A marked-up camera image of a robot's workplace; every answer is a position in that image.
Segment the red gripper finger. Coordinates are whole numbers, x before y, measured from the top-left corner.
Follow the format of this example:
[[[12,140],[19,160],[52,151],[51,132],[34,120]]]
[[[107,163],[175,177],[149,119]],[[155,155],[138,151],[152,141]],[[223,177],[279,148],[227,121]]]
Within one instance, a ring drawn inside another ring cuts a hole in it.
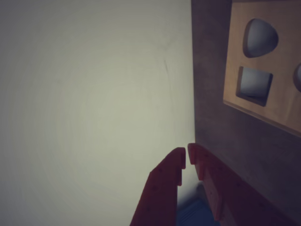
[[[222,226],[296,225],[210,151],[191,143],[188,153],[203,182],[213,217]]]
[[[186,168],[184,147],[172,150],[150,173],[130,225],[175,226],[177,187]]]

